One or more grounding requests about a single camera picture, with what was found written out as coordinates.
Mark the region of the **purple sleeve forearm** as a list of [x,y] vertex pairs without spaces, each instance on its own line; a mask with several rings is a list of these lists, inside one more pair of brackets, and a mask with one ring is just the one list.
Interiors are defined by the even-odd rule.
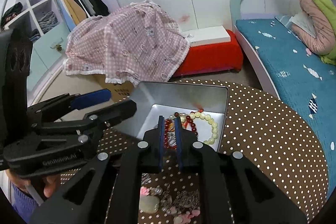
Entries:
[[11,198],[14,210],[26,223],[29,223],[31,215],[39,206],[38,203],[33,198],[22,192],[13,183],[11,183]]

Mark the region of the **person's left hand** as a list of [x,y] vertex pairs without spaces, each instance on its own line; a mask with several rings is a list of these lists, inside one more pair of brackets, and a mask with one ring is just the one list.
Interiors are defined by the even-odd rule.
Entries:
[[[7,174],[9,180],[23,193],[28,194],[29,192],[26,189],[26,186],[31,185],[30,180],[25,180],[20,177],[18,177],[15,173],[13,173],[11,170],[7,169],[5,170],[5,173]],[[51,176],[47,176],[43,178],[43,181],[45,183],[44,188],[44,195],[45,197],[49,198],[60,186],[61,183],[61,175],[55,174]]]

